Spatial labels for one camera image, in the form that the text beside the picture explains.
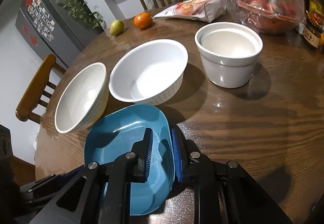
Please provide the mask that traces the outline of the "white ribbed bowl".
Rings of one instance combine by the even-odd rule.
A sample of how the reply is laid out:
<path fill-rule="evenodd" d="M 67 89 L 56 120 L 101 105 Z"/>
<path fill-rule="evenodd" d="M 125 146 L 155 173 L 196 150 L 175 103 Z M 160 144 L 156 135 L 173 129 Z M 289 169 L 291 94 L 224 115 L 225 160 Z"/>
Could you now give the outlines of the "white ribbed bowl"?
<path fill-rule="evenodd" d="M 160 105 L 179 90 L 188 52 L 171 39 L 146 42 L 122 57 L 110 74 L 109 91 L 121 101 Z"/>

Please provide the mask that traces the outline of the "large beige bowl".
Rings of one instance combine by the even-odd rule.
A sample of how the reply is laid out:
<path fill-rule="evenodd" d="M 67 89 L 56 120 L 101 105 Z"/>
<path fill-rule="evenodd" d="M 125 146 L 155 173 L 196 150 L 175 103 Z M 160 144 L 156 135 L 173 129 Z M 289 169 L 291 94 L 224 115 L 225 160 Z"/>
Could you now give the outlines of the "large beige bowl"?
<path fill-rule="evenodd" d="M 104 113 L 109 98 L 107 69 L 95 62 L 80 71 L 62 93 L 54 116 L 61 134 L 91 127 Z"/>

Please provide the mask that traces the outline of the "white ceramic ramekin pot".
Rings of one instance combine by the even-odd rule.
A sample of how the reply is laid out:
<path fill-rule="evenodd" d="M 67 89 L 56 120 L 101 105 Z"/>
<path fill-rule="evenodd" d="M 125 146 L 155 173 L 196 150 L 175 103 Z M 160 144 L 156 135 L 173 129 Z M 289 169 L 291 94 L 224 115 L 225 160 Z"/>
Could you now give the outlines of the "white ceramic ramekin pot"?
<path fill-rule="evenodd" d="M 209 80 L 228 89 L 250 80 L 263 49 L 258 33 L 233 22 L 207 24 L 195 33 L 194 41 Z"/>

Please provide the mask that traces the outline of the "wooden chair at left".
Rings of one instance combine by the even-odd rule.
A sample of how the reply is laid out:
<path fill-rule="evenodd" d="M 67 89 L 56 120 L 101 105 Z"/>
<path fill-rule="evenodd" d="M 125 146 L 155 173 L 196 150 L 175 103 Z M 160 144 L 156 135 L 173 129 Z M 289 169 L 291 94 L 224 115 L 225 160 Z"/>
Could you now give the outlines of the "wooden chair at left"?
<path fill-rule="evenodd" d="M 53 54 L 49 54 L 38 68 L 16 108 L 16 118 L 21 122 L 31 120 L 40 124 L 41 116 L 36 114 L 33 110 L 38 105 L 45 108 L 48 106 L 48 102 L 43 101 L 41 97 L 45 96 L 50 99 L 52 94 L 47 92 L 46 88 L 56 89 L 56 85 L 49 81 L 50 73 L 53 69 L 61 75 L 64 75 L 66 72 L 66 70 L 56 62 L 56 57 Z"/>

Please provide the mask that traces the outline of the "orange tangerine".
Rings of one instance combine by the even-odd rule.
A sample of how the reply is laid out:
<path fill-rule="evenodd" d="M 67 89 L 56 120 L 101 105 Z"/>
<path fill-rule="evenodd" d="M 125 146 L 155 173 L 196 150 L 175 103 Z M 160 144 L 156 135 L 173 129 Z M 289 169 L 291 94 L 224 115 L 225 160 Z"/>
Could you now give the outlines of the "orange tangerine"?
<path fill-rule="evenodd" d="M 144 30 L 145 28 L 150 27 L 152 22 L 153 18 L 148 12 L 140 13 L 136 15 L 133 19 L 134 26 L 140 30 Z"/>

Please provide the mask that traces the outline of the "white snack package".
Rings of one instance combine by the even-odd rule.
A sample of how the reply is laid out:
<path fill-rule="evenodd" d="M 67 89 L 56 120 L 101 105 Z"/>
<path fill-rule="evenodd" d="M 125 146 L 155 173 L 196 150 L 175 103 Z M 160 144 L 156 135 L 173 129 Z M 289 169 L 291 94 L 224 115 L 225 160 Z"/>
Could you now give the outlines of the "white snack package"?
<path fill-rule="evenodd" d="M 226 7 L 222 0 L 187 0 L 171 5 L 153 18 L 181 18 L 211 23 L 224 14 Z"/>

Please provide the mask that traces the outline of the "grey refrigerator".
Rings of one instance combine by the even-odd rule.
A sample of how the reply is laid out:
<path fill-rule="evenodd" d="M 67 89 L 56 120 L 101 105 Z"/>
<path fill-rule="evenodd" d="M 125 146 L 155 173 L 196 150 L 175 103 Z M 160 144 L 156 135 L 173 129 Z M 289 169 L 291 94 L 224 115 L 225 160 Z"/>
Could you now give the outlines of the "grey refrigerator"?
<path fill-rule="evenodd" d="M 64 0 L 22 0 L 15 26 L 41 59 L 53 54 L 68 68 L 103 29 L 73 18 L 63 6 Z"/>

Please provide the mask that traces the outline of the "brown sauce jar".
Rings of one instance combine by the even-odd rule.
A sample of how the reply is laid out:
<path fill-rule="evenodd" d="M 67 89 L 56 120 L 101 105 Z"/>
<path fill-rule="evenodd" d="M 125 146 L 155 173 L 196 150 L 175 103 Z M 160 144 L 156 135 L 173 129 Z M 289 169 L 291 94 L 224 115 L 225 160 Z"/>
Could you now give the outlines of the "brown sauce jar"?
<path fill-rule="evenodd" d="M 306 24 L 303 31 L 303 38 L 306 43 L 314 49 L 318 49 L 323 46 L 323 32 L 322 29 L 312 22 L 308 16 L 306 18 Z"/>

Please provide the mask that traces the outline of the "yellow cap sauce bottle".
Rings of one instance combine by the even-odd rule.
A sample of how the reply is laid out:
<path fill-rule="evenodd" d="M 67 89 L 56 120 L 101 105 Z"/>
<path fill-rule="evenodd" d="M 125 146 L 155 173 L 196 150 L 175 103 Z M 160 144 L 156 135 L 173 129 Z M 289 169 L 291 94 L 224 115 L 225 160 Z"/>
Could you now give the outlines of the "yellow cap sauce bottle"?
<path fill-rule="evenodd" d="M 315 24 L 323 26 L 323 5 L 320 0 L 309 1 L 309 16 Z"/>

